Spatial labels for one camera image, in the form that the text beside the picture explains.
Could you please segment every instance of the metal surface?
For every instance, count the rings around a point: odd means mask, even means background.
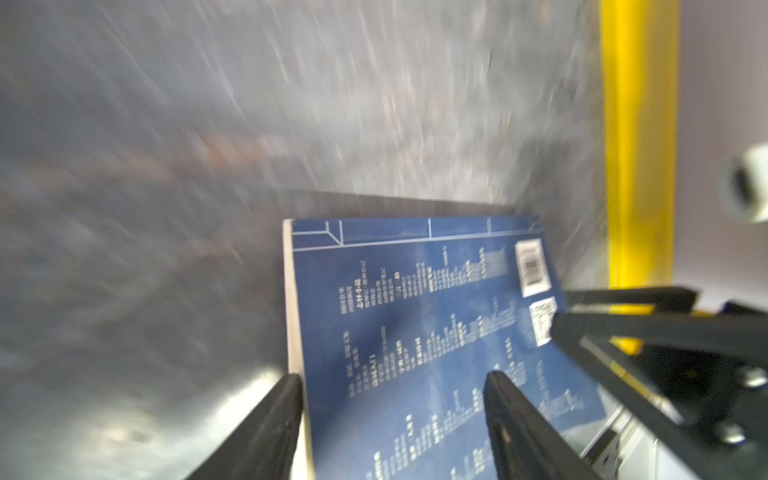
[[[600,436],[598,441],[592,446],[592,449],[584,457],[584,460],[590,465],[595,473],[603,480],[618,480],[619,468],[621,467],[621,447],[619,440],[621,436],[612,429],[608,429]]]
[[[748,389],[758,389],[768,383],[768,373],[759,366],[746,365],[737,372],[739,384]]]
[[[284,217],[514,206],[603,286],[597,6],[6,2],[3,475],[192,472],[285,372]]]

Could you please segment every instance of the white label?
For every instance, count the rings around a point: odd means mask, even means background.
[[[523,298],[549,291],[552,284],[549,281],[547,263],[544,261],[544,249],[541,239],[523,240],[515,244],[515,254],[520,273],[520,290]]]
[[[533,323],[533,334],[536,337],[536,346],[542,346],[552,340],[549,336],[549,329],[552,327],[552,318],[557,311],[558,305],[554,297],[550,297],[531,304],[531,322]]]

